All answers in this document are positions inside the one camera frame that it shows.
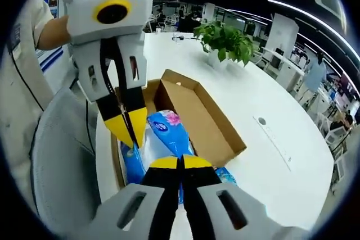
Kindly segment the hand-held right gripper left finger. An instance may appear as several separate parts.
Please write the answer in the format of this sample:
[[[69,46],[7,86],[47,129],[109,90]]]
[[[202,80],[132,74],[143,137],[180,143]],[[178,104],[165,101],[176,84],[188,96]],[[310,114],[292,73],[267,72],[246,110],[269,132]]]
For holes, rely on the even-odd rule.
[[[169,239],[178,208],[178,159],[153,162],[140,184],[129,184],[98,209],[105,239]]]

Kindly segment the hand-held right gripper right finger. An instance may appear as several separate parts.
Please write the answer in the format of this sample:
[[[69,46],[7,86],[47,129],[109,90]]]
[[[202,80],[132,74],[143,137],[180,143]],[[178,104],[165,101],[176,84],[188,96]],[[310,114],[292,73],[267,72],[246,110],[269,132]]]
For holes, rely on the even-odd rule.
[[[269,239],[264,206],[223,183],[206,160],[182,157],[183,203],[193,239]]]

